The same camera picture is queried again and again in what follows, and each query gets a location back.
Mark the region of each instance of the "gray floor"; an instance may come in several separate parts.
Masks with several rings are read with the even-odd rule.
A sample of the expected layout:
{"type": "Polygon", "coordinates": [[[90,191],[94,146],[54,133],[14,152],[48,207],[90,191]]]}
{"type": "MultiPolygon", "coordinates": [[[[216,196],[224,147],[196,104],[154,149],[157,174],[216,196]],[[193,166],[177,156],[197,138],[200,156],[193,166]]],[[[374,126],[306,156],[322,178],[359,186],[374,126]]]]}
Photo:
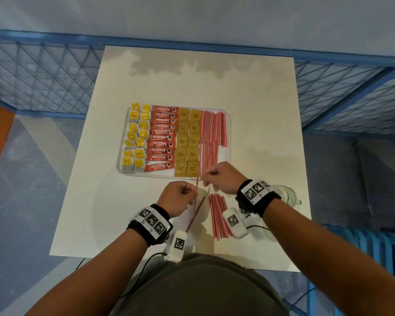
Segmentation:
{"type": "MultiPolygon", "coordinates": [[[[76,150],[84,121],[54,122],[76,150]]],[[[358,228],[380,228],[385,222],[393,227],[391,216],[384,218],[377,210],[372,219],[368,207],[372,202],[365,186],[380,180],[378,175],[392,175],[381,160],[359,147],[354,138],[304,135],[303,139],[313,220],[358,228]],[[373,176],[367,171],[368,184],[362,162],[363,168],[381,169],[373,176]]],[[[395,184],[395,175],[388,181],[395,184]]],[[[77,264],[77,260],[48,255],[65,191],[41,149],[16,119],[0,157],[0,315],[23,315],[24,308],[77,264]]],[[[259,272],[289,302],[307,290],[307,280],[300,273],[259,272]]],[[[305,299],[298,306],[305,310],[305,299]]],[[[332,305],[323,297],[318,315],[332,315],[332,305]]]]}

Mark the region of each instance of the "person's right hand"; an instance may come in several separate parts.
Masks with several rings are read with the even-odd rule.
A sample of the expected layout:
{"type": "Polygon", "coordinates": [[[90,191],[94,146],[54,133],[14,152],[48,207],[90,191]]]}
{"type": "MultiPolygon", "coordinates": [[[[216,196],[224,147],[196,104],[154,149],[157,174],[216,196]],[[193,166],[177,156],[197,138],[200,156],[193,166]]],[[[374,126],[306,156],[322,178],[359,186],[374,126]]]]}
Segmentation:
{"type": "Polygon", "coordinates": [[[211,166],[200,175],[203,185],[209,184],[214,186],[214,190],[221,190],[226,194],[236,195],[240,185],[247,180],[234,166],[228,162],[218,163],[211,166]]]}

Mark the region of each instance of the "black wristband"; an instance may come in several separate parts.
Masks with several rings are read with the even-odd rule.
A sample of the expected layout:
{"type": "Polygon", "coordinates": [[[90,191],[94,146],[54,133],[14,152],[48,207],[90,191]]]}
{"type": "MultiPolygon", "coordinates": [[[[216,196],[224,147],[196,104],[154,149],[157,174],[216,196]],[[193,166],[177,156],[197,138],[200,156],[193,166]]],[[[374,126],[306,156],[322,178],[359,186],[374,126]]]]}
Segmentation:
{"type": "MultiPolygon", "coordinates": [[[[152,204],[151,206],[153,209],[155,209],[167,222],[169,223],[170,215],[167,213],[165,209],[163,209],[161,206],[158,206],[157,204],[152,204]]],[[[166,231],[165,233],[162,233],[158,239],[155,239],[149,231],[138,221],[132,220],[130,221],[129,225],[127,226],[126,229],[133,229],[135,230],[142,238],[147,242],[148,247],[156,244],[162,244],[165,240],[166,235],[169,233],[169,231],[172,229],[172,225],[170,224],[171,228],[166,231]]]]}
{"type": "Polygon", "coordinates": [[[235,199],[240,208],[263,217],[263,213],[274,198],[281,199],[281,196],[266,182],[246,180],[238,189],[235,199]]]}

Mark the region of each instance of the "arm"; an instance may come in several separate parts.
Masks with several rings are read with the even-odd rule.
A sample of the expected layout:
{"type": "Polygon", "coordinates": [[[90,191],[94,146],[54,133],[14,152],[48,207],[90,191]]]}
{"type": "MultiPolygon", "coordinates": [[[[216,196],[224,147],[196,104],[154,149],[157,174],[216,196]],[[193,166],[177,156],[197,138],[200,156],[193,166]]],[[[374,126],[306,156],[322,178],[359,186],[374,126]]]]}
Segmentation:
{"type": "MultiPolygon", "coordinates": [[[[171,182],[157,205],[171,218],[179,216],[197,197],[195,186],[171,182]]],[[[148,244],[127,229],[87,264],[58,283],[26,313],[26,316],[108,315],[136,270],[148,244]]]]}
{"type": "MultiPolygon", "coordinates": [[[[223,162],[204,185],[237,194],[247,179],[223,162]]],[[[395,315],[395,277],[368,255],[274,199],[263,220],[293,263],[346,315],[395,315]]]]}

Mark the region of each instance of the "wire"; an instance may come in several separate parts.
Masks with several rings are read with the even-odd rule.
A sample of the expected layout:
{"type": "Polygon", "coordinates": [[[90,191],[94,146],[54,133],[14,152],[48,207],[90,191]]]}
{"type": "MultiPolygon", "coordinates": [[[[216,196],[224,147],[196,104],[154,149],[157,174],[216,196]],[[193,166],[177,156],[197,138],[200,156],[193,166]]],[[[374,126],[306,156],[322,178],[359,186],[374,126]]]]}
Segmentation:
{"type": "Polygon", "coordinates": [[[82,265],[83,261],[86,259],[86,257],[79,263],[79,265],[76,267],[75,271],[82,265]]]}
{"type": "Polygon", "coordinates": [[[308,291],[305,292],[303,295],[301,295],[301,296],[296,300],[296,302],[291,306],[290,311],[297,305],[298,302],[301,301],[301,299],[302,299],[303,297],[305,297],[308,293],[310,293],[311,291],[313,291],[313,290],[315,290],[315,289],[316,289],[316,287],[313,287],[312,289],[308,290],[308,291]]]}
{"type": "Polygon", "coordinates": [[[260,226],[260,225],[250,225],[247,228],[251,228],[251,227],[260,227],[260,228],[263,228],[264,230],[270,230],[269,228],[264,227],[264,226],[260,226]]]}
{"type": "Polygon", "coordinates": [[[141,273],[139,274],[139,277],[137,278],[135,284],[133,284],[132,288],[130,288],[130,290],[129,290],[127,293],[125,293],[124,295],[121,295],[121,296],[119,297],[119,299],[122,298],[122,297],[125,297],[128,293],[130,293],[130,291],[131,291],[131,290],[136,286],[136,284],[138,283],[139,278],[142,276],[142,273],[144,272],[146,265],[149,263],[149,261],[151,260],[151,258],[153,258],[154,256],[157,256],[157,255],[164,255],[164,256],[167,256],[166,253],[155,253],[155,254],[151,255],[151,257],[148,258],[148,260],[146,261],[144,267],[142,268],[142,271],[141,271],[141,273]]]}

